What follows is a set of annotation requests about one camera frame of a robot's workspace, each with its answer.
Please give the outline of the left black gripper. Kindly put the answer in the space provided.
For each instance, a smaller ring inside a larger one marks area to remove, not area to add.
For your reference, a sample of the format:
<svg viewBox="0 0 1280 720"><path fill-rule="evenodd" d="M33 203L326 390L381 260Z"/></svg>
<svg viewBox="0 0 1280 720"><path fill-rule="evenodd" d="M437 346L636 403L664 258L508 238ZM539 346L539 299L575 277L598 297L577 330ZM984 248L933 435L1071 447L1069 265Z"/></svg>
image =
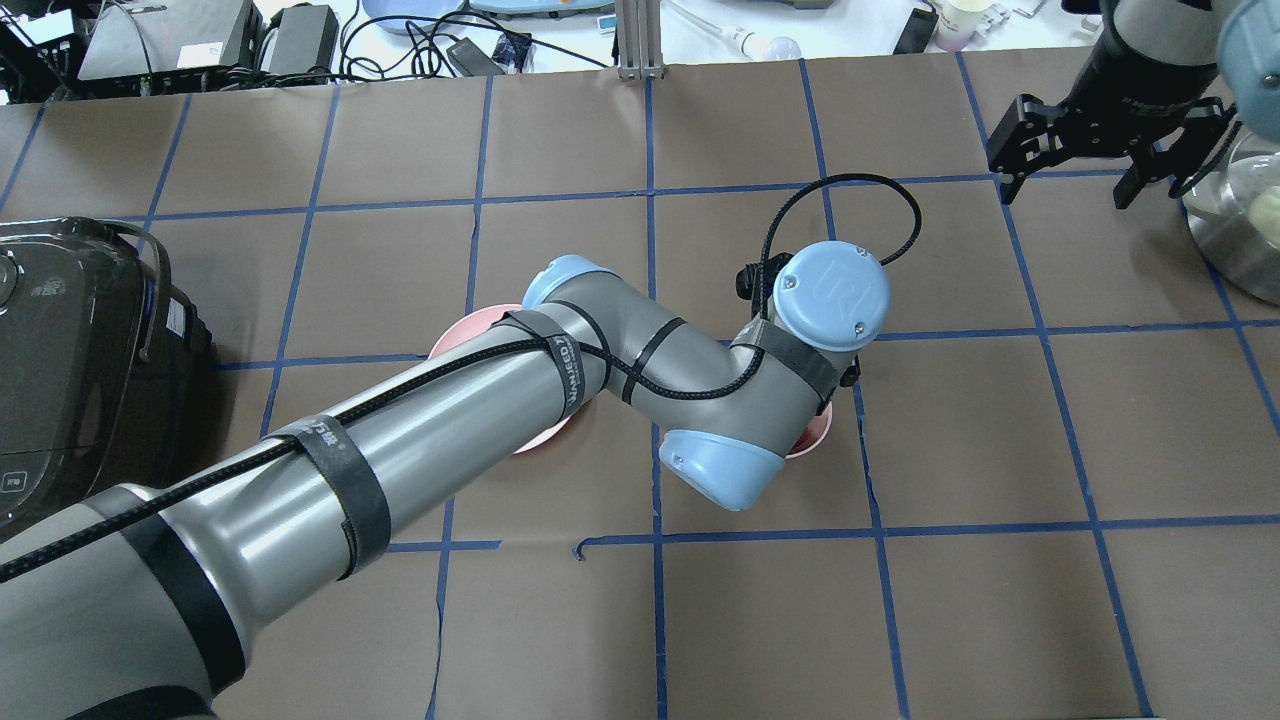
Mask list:
<svg viewBox="0 0 1280 720"><path fill-rule="evenodd" d="M773 316L773 296L776 283L790 258L769 258L764 261L749 263L736 275L736 295L751 304L754 316Z"/></svg>

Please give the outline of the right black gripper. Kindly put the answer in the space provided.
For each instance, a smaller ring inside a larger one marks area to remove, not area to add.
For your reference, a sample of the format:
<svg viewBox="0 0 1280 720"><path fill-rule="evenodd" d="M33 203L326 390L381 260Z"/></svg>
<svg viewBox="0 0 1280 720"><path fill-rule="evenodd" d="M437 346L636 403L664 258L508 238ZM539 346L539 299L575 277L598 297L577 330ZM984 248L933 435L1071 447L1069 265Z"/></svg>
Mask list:
<svg viewBox="0 0 1280 720"><path fill-rule="evenodd" d="M1103 29L1075 85L1059 105L1018 95L986 141L1002 205L1029 176L1074 158L1130 158L1112 191L1128 209L1149 184L1171 179L1171 199L1190 192L1225 158L1236 119L1207 90L1212 64L1158 61L1114 27Z"/></svg>

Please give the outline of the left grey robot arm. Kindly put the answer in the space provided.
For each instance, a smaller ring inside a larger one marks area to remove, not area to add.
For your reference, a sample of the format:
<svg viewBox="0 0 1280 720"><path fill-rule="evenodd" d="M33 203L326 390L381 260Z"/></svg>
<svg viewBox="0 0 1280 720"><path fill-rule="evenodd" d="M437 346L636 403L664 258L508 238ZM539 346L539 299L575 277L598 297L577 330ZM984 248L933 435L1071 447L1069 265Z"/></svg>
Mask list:
<svg viewBox="0 0 1280 720"><path fill-rule="evenodd" d="M749 509L881 332L890 279L841 241L754 284L731 345L557 258L457 348L166 491L122 484L3 544L5 719L210 717L257 634L603 391L660 460Z"/></svg>

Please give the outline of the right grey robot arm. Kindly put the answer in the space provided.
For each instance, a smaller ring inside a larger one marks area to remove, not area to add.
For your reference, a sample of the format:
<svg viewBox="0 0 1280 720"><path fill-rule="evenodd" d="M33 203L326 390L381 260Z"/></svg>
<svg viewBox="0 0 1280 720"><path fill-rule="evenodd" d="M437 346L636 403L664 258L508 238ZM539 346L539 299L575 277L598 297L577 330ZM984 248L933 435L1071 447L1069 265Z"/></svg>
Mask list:
<svg viewBox="0 0 1280 720"><path fill-rule="evenodd" d="M986 142L998 200L1071 159L1130 165L1114 187L1128 208L1149 184L1185 193L1239 123L1279 135L1279 5L1275 1L1065 1L1098 15L1100 37L1064 100L1021 94Z"/></svg>

